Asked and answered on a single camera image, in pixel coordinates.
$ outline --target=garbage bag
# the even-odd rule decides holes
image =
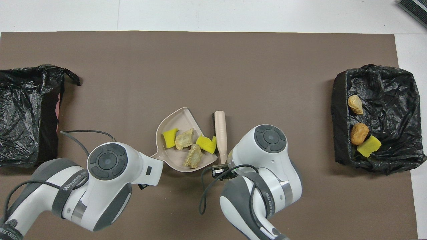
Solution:
[[[81,85],[76,74],[50,64],[0,70],[0,167],[33,167],[57,157],[64,74]]]
[[[348,107],[358,95],[363,115]],[[365,65],[338,74],[333,83],[331,114],[335,161],[385,175],[421,165],[423,153],[420,98],[413,75],[403,69]],[[351,127],[364,123],[381,147],[369,157],[351,144]]]

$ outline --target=white floor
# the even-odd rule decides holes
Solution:
[[[427,29],[394,0],[0,0],[0,34],[116,30],[396,34],[399,66],[417,80],[427,124]],[[411,176],[418,238],[427,239],[427,165]]]

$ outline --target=bread piece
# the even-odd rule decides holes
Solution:
[[[193,128],[177,135],[175,138],[176,149],[182,150],[185,147],[193,144]]]
[[[348,98],[348,106],[355,114],[363,114],[362,100],[360,100],[358,95]]]
[[[184,166],[190,166],[191,168],[197,168],[197,165],[202,159],[202,150],[197,144],[191,145],[190,151],[188,152],[187,159],[185,159]]]
[[[366,136],[368,136],[369,128],[364,123],[356,123],[351,129],[351,143],[354,145],[361,145]]]

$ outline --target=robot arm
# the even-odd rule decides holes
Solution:
[[[9,208],[5,224],[0,226],[0,240],[22,239],[43,211],[52,211],[90,231],[103,229],[123,211],[132,193],[131,184],[157,185],[163,162],[126,144],[110,142],[91,152],[87,167],[88,171],[66,158],[43,163],[32,180],[58,188],[29,184]]]
[[[287,154],[287,140],[278,128],[260,125],[249,131],[228,157],[237,177],[229,180],[219,202],[229,222],[251,240],[284,240],[269,221],[301,197],[301,179]]]

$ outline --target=brown table mat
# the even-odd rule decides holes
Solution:
[[[393,35],[219,32],[4,32],[0,69],[50,63],[82,78],[67,84],[59,129],[97,129],[152,155],[159,123],[188,107],[205,135],[227,116],[228,150],[251,128],[272,124],[289,141],[303,197],[272,217],[298,239],[414,239],[409,172],[380,176],[334,162],[330,95],[335,76],[368,63],[398,66]],[[89,150],[103,135],[75,134]],[[85,166],[59,137],[59,157]],[[92,233],[42,213],[26,239],[244,239],[223,216],[217,183],[205,215],[200,173],[165,165],[159,185],[132,198],[110,227]],[[31,171],[0,169],[0,204]]]

